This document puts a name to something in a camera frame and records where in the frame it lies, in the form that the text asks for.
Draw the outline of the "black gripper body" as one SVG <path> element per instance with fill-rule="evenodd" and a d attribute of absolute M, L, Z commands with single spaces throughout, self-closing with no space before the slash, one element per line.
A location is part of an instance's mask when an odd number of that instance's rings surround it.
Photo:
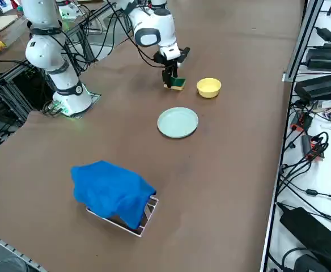
<path fill-rule="evenodd" d="M 190 52 L 190 47 L 185 47 L 184 49 L 179 49 L 179 50 L 180 50 L 180 56 L 175 59 L 167 60 L 165 56 L 157 52 L 154 54 L 153 60 L 156 63 L 164 65 L 165 67 L 179 68 L 183 64 L 184 60 L 187 58 Z"/>

